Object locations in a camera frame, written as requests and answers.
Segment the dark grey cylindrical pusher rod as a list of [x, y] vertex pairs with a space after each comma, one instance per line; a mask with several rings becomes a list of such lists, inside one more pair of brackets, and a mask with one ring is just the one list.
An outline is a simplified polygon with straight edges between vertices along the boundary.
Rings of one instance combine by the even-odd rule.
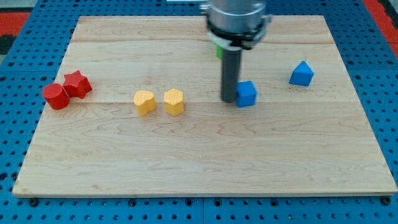
[[223, 49], [220, 98], [225, 103], [233, 103], [236, 101], [240, 68], [241, 50]]

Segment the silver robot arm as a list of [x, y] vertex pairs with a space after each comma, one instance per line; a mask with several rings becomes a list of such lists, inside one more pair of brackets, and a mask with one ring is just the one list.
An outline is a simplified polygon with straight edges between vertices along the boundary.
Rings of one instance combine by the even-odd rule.
[[260, 0], [208, 0], [200, 5], [206, 17], [210, 40], [221, 48], [220, 98], [236, 101], [241, 55], [253, 49], [265, 36], [272, 15]]

